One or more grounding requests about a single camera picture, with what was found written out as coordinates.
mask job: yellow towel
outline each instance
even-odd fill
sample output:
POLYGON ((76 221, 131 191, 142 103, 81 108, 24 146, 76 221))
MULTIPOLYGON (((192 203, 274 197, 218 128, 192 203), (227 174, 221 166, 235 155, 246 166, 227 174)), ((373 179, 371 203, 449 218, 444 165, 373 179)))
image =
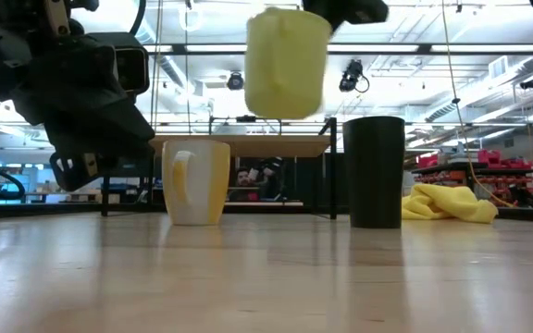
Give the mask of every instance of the yellow towel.
POLYGON ((403 197, 403 219, 457 217, 467 222, 491 223, 499 213, 487 200, 477 200, 470 189, 429 184, 415 185, 403 197))

